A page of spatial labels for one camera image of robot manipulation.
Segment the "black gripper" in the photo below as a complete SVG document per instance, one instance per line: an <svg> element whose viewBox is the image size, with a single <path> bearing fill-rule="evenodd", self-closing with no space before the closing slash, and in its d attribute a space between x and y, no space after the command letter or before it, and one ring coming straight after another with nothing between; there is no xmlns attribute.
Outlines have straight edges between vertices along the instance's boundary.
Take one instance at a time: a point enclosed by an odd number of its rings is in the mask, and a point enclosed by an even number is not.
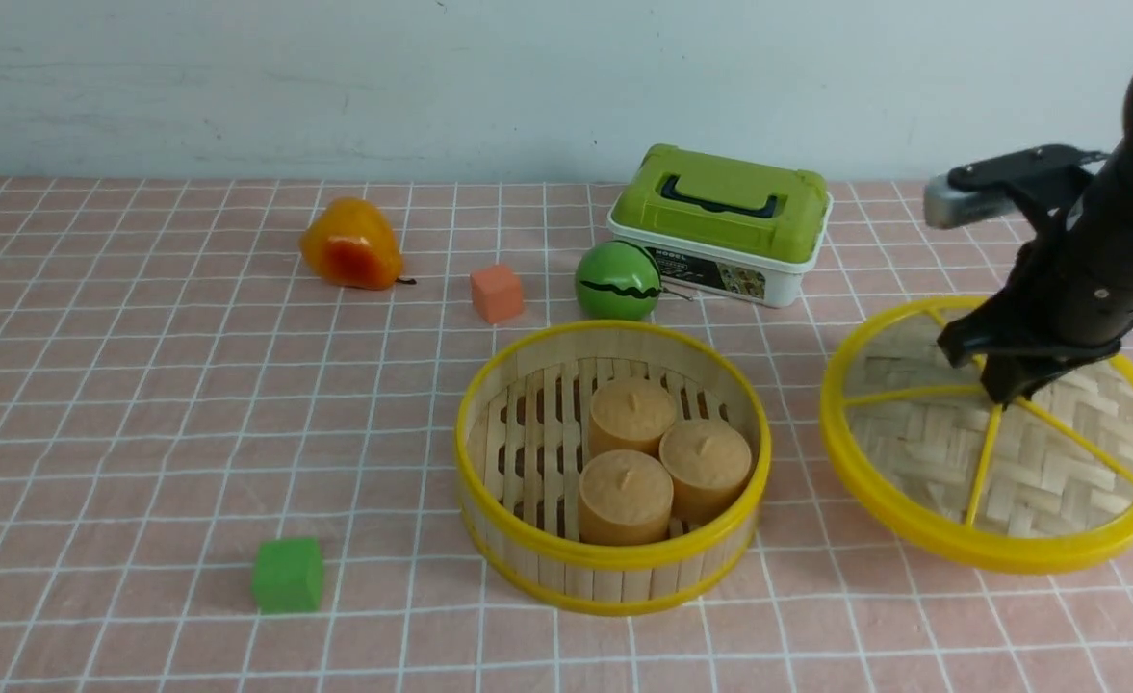
<svg viewBox="0 0 1133 693"><path fill-rule="evenodd" d="M1031 399L1060 363L1101 360L1133 330L1133 207L1072 207L1028 245L1010 284L944 326L949 367L986 356L981 386L998 405Z"/></svg>

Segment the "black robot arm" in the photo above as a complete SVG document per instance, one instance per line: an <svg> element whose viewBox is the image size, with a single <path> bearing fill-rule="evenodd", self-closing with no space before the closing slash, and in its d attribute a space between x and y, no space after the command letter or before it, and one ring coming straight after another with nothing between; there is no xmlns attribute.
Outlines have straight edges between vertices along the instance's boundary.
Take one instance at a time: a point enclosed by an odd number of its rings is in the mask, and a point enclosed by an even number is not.
<svg viewBox="0 0 1133 693"><path fill-rule="evenodd" d="M939 336L955 368L983 356L981 385L1000 405L1111 359L1133 330L1133 78L1111 153L1031 146L954 166L923 190L932 228L1014 209L1034 237L1017 250L1005 285Z"/></svg>

